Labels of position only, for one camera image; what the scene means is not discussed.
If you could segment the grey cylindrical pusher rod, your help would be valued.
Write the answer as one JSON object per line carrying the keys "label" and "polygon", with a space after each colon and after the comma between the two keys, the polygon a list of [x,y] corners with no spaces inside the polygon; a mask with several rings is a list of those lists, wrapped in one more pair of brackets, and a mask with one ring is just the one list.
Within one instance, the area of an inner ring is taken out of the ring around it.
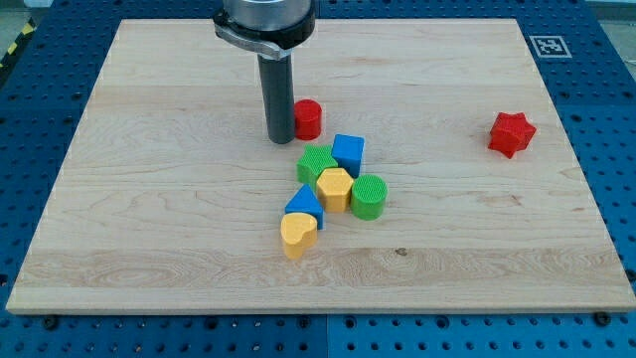
{"label": "grey cylindrical pusher rod", "polygon": [[291,57],[271,60],[258,55],[257,60],[268,137],[288,143],[295,137]]}

